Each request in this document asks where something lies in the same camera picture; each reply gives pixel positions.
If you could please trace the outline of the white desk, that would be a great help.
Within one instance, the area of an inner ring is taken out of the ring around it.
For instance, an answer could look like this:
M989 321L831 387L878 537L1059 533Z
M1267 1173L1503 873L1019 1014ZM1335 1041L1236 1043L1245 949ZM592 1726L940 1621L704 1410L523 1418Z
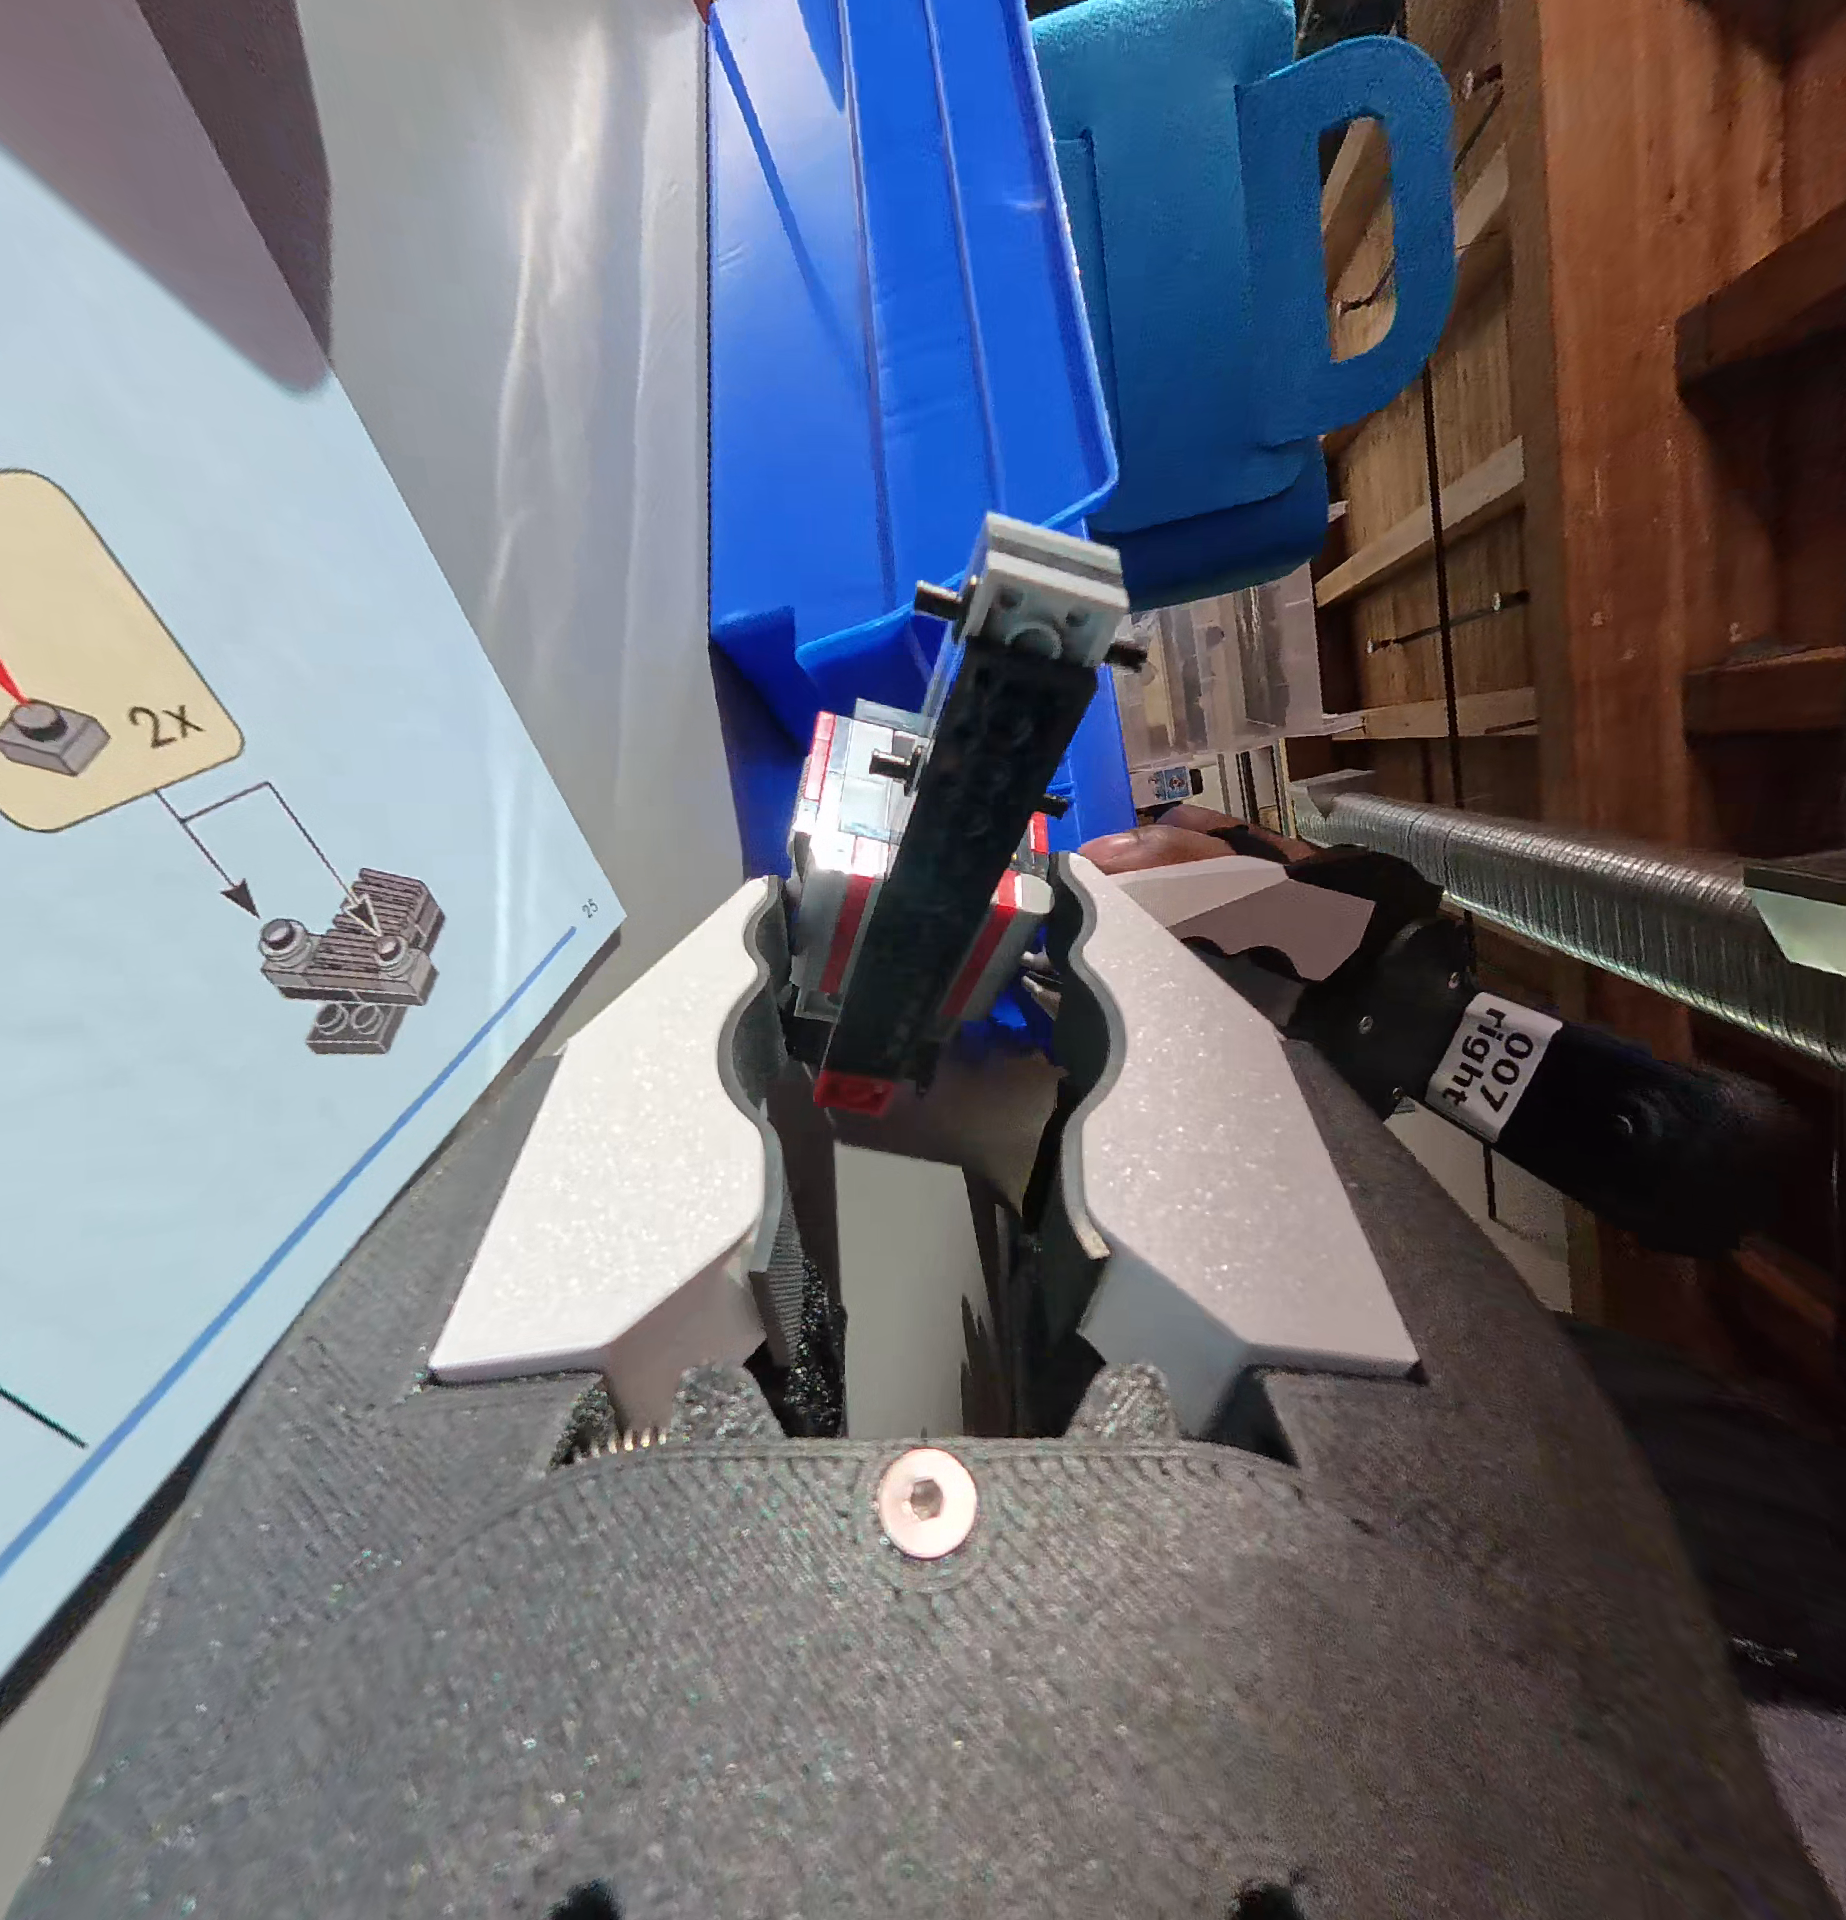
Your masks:
M294 368L348 396L622 906L417 1170L740 878L707 621L707 59L690 4L0 4L0 142L245 346L314 341Z

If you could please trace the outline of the wooden shelf frame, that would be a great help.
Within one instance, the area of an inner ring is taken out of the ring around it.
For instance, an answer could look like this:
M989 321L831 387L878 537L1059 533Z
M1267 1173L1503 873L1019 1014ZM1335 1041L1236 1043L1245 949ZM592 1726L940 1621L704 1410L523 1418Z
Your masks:
M1298 4L1457 97L1432 361L1467 807L1846 849L1846 4ZM1453 807L1421 390L1329 438L1326 663Z

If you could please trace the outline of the light blue instruction booklet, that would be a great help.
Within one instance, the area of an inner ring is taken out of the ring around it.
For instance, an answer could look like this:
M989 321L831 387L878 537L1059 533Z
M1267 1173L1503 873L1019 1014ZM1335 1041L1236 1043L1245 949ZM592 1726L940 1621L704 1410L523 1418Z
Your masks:
M625 921L251 331L0 140L0 1689Z

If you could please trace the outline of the person's right forearm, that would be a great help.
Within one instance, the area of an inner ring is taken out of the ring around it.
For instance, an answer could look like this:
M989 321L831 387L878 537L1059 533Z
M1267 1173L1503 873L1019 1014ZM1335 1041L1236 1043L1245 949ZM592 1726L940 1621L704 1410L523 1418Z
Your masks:
M1656 1343L1561 1331L1656 1480L1744 1692L1846 1716L1846 1447Z

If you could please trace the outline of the blue plastic bin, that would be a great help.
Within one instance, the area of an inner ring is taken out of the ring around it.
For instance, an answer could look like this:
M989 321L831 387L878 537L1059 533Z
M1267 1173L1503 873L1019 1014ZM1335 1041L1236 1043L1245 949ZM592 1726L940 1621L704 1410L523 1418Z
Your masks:
M985 517L1114 481L1016 3L707 9L710 643L746 878L790 875L817 716L920 709Z

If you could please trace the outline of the toy brick vehicle model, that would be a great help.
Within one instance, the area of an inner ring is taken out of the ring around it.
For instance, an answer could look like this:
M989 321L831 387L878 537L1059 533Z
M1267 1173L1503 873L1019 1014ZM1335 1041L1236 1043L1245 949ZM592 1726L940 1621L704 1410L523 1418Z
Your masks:
M924 1092L1022 971L1056 905L1066 752L1102 671L1148 663L1119 555L998 513L963 585L920 582L913 610L948 628L922 709L818 712L786 843L784 1041L848 1119Z

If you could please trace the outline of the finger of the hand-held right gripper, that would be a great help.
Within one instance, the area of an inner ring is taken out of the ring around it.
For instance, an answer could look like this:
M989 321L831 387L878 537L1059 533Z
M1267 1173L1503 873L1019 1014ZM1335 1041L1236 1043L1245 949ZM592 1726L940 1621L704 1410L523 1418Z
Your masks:
M1121 886L1280 1033L1369 934L1369 901L1256 856L1131 871Z

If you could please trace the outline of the stack of clear storage boxes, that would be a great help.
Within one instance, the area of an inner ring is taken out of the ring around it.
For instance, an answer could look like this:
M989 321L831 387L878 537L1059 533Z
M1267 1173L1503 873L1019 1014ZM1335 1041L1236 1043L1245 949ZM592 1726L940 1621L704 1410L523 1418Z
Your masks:
M1144 660L1117 676L1133 801L1192 799L1192 775L1219 788L1236 761L1286 739L1332 737L1358 712L1329 712L1319 609L1306 567L1252 589L1138 612L1119 637Z

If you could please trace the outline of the black threaded rod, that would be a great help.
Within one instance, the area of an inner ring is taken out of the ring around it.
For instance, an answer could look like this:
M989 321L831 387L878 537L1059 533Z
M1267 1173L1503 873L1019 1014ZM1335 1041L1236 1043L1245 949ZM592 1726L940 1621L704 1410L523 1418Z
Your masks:
M1453 605L1453 592L1451 592L1449 533L1446 533L1446 517L1445 517L1434 367L1430 363L1427 363L1421 372L1419 390L1421 390L1421 414L1422 414L1422 434L1425 434L1427 510L1430 517L1432 568L1434 568L1437 609L1439 609L1439 676L1440 676L1440 698L1443 698L1443 719L1445 719L1445 754L1446 754L1449 786L1451 786L1449 804L1454 810L1464 810L1464 804L1467 804L1464 735L1462 735L1462 702L1461 702L1459 671L1457 671L1457 637L1454 637L1457 622L1454 622L1454 605Z

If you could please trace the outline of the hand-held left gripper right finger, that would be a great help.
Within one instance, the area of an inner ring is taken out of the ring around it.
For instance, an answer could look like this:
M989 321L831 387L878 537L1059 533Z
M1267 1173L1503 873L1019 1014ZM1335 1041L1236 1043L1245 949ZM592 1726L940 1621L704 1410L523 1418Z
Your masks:
M1421 1380L1273 1020L1081 855L1054 856L1046 1277L1111 1367L1208 1436L1265 1375Z

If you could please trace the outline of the person's right hand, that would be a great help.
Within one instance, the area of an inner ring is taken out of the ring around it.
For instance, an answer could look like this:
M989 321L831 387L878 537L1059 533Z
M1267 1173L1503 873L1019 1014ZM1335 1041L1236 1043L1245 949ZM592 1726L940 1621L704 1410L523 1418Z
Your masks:
M1252 846L1247 822L1212 809L1177 804L1135 829L1087 840L1081 856L1102 875L1121 877L1219 860L1251 852Z

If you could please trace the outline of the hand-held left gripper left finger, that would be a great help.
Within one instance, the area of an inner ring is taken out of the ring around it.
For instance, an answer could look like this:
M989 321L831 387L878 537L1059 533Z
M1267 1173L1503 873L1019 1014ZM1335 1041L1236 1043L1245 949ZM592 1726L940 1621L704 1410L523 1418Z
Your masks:
M442 1383L594 1375L637 1429L682 1372L790 1360L765 1106L788 1064L784 888L752 878L564 1048L430 1353Z

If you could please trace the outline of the light blue foam case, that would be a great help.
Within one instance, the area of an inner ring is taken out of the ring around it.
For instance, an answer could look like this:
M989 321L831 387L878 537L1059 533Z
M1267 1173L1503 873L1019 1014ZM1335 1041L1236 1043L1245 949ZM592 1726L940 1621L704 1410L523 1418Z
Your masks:
M1323 438L1384 411L1457 299L1454 104L1398 37L1296 56L1273 3L1092 3L1032 22L1117 452L1090 537L1133 612L1267 585L1326 537ZM1390 152L1390 326L1332 348L1321 142Z

